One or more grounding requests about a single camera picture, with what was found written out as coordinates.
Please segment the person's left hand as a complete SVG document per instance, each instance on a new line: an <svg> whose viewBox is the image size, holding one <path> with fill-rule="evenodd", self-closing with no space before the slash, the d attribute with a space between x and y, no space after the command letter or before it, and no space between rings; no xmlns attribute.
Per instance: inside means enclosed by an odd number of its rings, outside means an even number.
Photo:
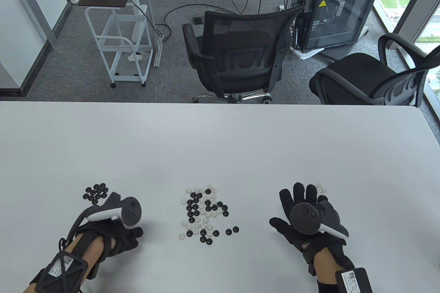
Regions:
<svg viewBox="0 0 440 293"><path fill-rule="evenodd" d="M119 219L88 221L74 233L74 238L79 235L81 237L71 253L83 257L92 242L101 237L103 239L103 251L96 263L102 263L108 257L136 248L139 244L138 238L142 237L143 233L141 227L127 228Z"/></svg>

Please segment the person's right hand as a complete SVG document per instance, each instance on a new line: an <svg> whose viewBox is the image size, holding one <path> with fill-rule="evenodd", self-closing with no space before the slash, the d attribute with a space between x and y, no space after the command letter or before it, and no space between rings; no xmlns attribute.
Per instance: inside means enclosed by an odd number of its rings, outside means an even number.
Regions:
<svg viewBox="0 0 440 293"><path fill-rule="evenodd" d="M274 217L269 224L302 253L312 276L316 276L316 255L325 248L340 267L354 269L343 251L349 232L327 196L319 195L312 184L304 186L297 182L292 191L282 189L279 198L287 221Z"/></svg>

